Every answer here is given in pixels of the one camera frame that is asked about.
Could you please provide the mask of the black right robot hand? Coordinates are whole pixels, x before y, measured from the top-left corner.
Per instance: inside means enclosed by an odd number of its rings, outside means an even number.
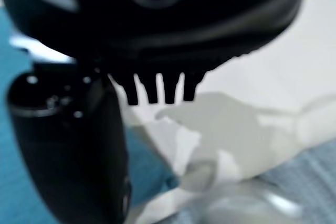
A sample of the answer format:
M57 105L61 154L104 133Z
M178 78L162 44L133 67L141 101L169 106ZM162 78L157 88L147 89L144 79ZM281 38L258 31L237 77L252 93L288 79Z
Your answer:
M70 58L34 61L10 85L16 141L42 200L61 223L124 223L129 154L114 83L138 105L191 102L205 74L268 44L302 0L4 0L23 35Z

